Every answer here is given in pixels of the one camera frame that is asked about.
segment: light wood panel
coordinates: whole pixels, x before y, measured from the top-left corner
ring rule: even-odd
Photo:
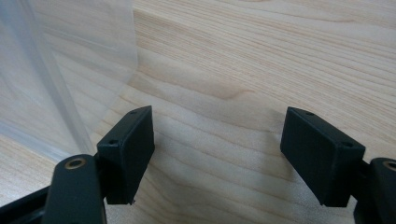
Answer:
[[[136,204],[108,206],[109,223],[353,223],[353,199],[318,205],[280,153],[283,120],[289,105],[310,110],[367,146],[366,161],[396,158],[395,12],[135,1],[139,68],[92,139],[152,105],[156,151]]]

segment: wooden table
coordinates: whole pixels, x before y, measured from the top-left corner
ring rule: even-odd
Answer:
[[[109,223],[353,223],[279,150],[288,106],[396,158],[392,1],[136,0],[139,68],[99,125],[152,105],[156,151]],[[48,185],[52,161],[1,138],[0,204]]]

